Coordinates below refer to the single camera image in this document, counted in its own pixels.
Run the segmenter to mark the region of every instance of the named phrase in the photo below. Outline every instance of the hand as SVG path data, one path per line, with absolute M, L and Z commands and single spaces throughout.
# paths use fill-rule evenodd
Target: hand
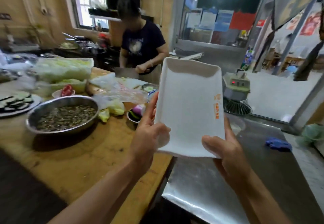
M 225 138 L 204 135 L 201 142 L 206 150 L 218 154 L 221 159 L 213 159 L 225 181 L 234 191 L 244 186 L 253 172 L 247 162 L 243 149 L 232 131 L 228 118 L 225 118 Z
M 156 152 L 159 140 L 169 141 L 171 129 L 163 123 L 154 124 L 154 111 L 158 92 L 154 94 L 136 129 L 129 156 L 136 163 L 140 177 L 150 168 L 153 154 Z
M 144 73 L 144 72 L 146 72 L 147 68 L 148 68 L 147 64 L 144 63 L 144 64 L 140 64 L 140 65 L 136 66 L 136 67 L 135 67 L 135 71 L 136 71 L 138 74 L 140 74 L 140 73 Z

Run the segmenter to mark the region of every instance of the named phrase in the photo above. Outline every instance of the white rectangular plate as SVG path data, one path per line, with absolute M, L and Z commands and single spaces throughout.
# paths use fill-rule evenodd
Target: white rectangular plate
M 201 144 L 204 135 L 225 139 L 222 71 L 198 61 L 165 58 L 155 123 L 171 128 L 159 151 L 179 156 L 213 157 Z

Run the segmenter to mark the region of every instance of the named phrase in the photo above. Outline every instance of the glass partition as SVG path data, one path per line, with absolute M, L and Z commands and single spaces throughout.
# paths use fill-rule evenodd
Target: glass partition
M 260 0 L 185 0 L 180 39 L 245 48 Z

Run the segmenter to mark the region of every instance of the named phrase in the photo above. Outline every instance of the plate of eggplant slices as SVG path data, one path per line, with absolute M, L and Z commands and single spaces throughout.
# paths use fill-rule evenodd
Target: plate of eggplant slices
M 42 101 L 38 95 L 18 91 L 11 95 L 0 96 L 0 118 L 14 116 L 37 106 Z

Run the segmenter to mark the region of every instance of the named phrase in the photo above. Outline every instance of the dark hair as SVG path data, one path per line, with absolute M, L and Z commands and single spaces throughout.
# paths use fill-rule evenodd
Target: dark hair
M 135 0 L 118 0 L 117 11 L 121 19 L 141 16 Z

